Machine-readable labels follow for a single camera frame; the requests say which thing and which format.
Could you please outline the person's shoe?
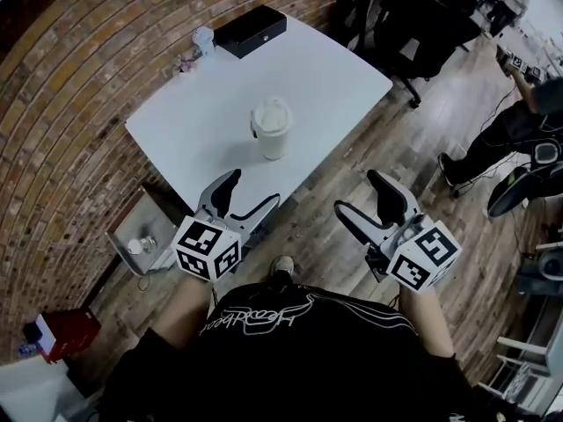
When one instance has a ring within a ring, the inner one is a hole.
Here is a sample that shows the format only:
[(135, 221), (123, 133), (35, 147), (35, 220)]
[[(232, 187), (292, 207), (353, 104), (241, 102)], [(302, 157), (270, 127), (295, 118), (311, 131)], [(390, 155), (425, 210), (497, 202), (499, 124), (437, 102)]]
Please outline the person's shoe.
[(282, 285), (291, 284), (294, 282), (294, 272), (294, 259), (288, 255), (278, 256), (270, 263), (268, 281)]

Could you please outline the white metal rack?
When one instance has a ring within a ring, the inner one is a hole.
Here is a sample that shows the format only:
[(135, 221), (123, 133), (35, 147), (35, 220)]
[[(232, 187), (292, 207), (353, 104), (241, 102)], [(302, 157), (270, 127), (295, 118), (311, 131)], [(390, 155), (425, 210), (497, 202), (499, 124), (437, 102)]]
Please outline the white metal rack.
[(518, 409), (544, 416), (563, 385), (563, 335), (553, 336), (547, 346), (498, 337), (497, 343), (515, 348), (521, 354), (513, 359), (497, 355), (503, 368), (508, 368), (508, 383), (497, 389), (493, 382), (478, 386)]

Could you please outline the red box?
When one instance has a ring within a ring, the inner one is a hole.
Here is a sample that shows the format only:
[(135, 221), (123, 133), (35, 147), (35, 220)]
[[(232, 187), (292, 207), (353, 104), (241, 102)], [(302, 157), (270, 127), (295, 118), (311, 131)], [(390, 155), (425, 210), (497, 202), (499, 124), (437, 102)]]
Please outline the red box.
[(82, 352), (91, 345), (101, 328), (88, 309), (42, 312), (35, 323), (40, 330), (40, 354), (47, 363)]

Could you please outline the person's right forearm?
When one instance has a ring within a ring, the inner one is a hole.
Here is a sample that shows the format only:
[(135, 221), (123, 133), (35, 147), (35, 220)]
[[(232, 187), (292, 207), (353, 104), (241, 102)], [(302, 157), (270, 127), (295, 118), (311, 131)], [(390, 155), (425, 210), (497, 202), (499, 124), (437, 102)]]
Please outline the person's right forearm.
[(400, 285), (398, 307), (411, 322), (430, 354), (443, 358), (455, 355), (449, 327), (433, 287), (417, 294)]

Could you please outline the pink flower ornament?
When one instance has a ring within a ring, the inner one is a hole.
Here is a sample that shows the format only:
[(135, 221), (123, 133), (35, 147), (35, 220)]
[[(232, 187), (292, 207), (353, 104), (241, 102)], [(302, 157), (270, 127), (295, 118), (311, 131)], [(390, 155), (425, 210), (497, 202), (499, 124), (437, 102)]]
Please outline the pink flower ornament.
[(176, 61), (176, 70), (179, 73), (189, 73), (199, 59), (200, 55), (194, 51), (186, 51), (178, 55)]

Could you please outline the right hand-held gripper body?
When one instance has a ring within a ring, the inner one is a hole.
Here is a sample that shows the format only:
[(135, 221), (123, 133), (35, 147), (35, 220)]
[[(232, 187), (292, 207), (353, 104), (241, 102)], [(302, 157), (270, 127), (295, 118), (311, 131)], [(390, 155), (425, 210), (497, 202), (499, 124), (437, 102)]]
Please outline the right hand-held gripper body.
[(380, 279), (423, 292), (445, 276), (462, 253), (462, 247), (443, 222), (424, 213), (414, 213), (403, 223), (364, 223), (369, 239), (366, 262)]

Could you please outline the black rectangular box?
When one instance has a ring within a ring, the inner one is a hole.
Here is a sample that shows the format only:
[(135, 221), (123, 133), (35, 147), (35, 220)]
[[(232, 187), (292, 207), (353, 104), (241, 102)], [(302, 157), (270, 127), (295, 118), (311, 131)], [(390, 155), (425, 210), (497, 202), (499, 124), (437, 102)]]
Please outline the black rectangular box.
[(238, 59), (242, 59), (287, 30), (287, 16), (260, 5), (217, 28), (214, 41)]

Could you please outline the small white fan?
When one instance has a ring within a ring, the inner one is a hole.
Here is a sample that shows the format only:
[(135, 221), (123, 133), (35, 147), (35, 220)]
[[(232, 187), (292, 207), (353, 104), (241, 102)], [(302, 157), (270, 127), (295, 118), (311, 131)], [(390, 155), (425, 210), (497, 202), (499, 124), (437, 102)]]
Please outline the small white fan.
[(202, 57), (212, 56), (215, 53), (214, 38), (214, 31), (206, 26), (198, 27), (193, 31), (193, 43)]

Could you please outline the person's left forearm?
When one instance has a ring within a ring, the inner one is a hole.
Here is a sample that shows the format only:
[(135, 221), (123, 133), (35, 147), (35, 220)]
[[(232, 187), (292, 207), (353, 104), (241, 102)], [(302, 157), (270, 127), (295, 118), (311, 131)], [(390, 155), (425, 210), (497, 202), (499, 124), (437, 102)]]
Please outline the person's left forearm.
[(187, 275), (179, 281), (151, 329), (170, 346), (184, 348), (205, 325), (212, 284)]

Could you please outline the black office chair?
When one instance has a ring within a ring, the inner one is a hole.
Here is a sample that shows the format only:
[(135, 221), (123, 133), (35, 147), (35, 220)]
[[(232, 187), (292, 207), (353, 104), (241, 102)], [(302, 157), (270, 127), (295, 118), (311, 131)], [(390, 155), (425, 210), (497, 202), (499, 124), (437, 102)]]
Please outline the black office chair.
[(395, 76), (412, 93), (416, 108), (420, 95), (411, 81), (437, 76), (457, 47), (480, 35), (472, 19), (478, 0), (385, 0), (374, 27), (375, 60), (388, 76)]
[(537, 142), (530, 165), (517, 166), (493, 190), (487, 215), (502, 216), (524, 200), (563, 195), (563, 146), (554, 139)]

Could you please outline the white cabinet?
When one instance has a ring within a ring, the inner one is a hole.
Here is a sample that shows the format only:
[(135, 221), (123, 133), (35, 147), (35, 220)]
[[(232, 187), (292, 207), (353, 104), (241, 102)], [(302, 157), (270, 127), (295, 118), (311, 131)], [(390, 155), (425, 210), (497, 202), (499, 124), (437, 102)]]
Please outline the white cabinet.
[(84, 407), (64, 361), (40, 356), (0, 367), (0, 409), (12, 422), (55, 422)]

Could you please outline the person's black t-shirt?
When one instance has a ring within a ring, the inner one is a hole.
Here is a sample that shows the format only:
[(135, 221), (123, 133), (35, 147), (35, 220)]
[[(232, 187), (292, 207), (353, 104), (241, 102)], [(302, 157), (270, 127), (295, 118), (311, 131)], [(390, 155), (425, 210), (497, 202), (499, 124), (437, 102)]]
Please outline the person's black t-shirt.
[(297, 284), (231, 290), (186, 346), (147, 330), (99, 422), (496, 422), (400, 312)]

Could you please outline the clear plastic bottle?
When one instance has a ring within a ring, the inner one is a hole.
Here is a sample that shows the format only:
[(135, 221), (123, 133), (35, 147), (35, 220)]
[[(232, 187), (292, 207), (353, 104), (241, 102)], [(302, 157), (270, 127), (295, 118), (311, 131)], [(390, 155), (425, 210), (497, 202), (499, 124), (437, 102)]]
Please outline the clear plastic bottle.
[(157, 248), (157, 242), (152, 236), (135, 237), (128, 241), (127, 250), (132, 256), (151, 254)]

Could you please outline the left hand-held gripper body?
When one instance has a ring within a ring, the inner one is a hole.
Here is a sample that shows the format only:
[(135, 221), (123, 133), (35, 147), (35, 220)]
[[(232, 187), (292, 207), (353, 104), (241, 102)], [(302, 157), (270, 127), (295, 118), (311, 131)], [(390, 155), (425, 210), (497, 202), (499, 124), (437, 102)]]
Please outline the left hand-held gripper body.
[(207, 282), (234, 273), (243, 261), (252, 217), (228, 214), (224, 219), (206, 207), (186, 216), (175, 235), (175, 256), (181, 270)]

